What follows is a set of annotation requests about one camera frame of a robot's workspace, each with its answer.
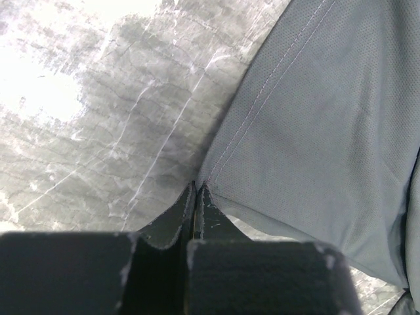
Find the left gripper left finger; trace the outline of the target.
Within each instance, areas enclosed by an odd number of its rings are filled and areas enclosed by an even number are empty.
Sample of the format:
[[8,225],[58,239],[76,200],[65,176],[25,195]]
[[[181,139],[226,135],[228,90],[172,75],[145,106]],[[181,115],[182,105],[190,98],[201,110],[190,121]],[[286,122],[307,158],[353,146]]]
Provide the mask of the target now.
[[1,234],[1,313],[181,314],[195,201],[134,232]]

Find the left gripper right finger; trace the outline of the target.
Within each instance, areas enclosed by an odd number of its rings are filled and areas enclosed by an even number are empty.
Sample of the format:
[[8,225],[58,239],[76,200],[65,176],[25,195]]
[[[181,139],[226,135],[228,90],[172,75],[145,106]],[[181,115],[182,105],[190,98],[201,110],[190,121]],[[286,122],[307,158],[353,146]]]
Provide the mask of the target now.
[[344,256],[320,242],[255,241],[199,190],[186,248],[187,314],[360,314]]

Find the dark grey t shirt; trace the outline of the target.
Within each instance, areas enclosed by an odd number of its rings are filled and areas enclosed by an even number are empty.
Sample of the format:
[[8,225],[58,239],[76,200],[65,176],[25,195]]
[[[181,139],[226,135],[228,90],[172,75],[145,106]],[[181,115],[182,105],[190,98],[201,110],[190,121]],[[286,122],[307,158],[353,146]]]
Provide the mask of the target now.
[[330,243],[419,313],[419,2],[291,1],[198,175],[222,211]]

